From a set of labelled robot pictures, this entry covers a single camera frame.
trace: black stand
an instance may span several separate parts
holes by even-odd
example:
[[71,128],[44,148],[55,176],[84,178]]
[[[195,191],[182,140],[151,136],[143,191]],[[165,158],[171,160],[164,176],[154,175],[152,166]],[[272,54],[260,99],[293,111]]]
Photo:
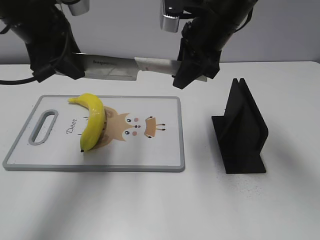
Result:
[[227,174],[266,173],[260,152],[268,128],[243,78],[233,79],[224,116],[212,122]]

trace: white wall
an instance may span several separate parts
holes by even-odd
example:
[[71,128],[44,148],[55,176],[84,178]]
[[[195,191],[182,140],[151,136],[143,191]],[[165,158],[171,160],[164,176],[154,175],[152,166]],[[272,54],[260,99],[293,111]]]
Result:
[[[161,31],[160,1],[91,0],[85,15],[71,16],[67,7],[64,12],[84,53],[176,59],[181,33]],[[232,36],[221,60],[320,61],[319,12],[320,0],[259,0],[252,21]],[[0,36],[0,64],[28,62],[14,33]]]

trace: cutting board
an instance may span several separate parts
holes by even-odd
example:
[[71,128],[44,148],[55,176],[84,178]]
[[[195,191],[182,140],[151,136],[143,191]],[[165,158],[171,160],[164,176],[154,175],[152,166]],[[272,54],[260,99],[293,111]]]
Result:
[[43,95],[3,161],[6,170],[182,172],[178,97],[98,96],[107,115],[105,139],[81,152],[89,111],[74,95]]

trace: white table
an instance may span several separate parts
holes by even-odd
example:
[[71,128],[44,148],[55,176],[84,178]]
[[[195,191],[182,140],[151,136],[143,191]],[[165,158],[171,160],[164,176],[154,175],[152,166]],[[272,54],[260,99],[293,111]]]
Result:
[[[3,80],[31,75],[1,65]],[[269,129],[266,174],[225,174],[211,116],[223,115],[232,79],[245,78]],[[223,63],[215,79],[172,87],[53,76],[0,86],[2,161],[40,95],[178,96],[186,170],[32,172],[0,167],[1,240],[302,240],[320,230],[320,65]]]

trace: yellow banana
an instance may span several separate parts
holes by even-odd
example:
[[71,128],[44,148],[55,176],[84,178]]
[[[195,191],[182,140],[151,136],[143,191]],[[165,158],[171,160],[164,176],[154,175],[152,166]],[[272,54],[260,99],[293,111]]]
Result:
[[105,126],[106,115],[104,105],[97,96],[90,93],[69,98],[68,102],[80,104],[89,110],[88,123],[80,138],[81,152],[88,151],[96,145]]

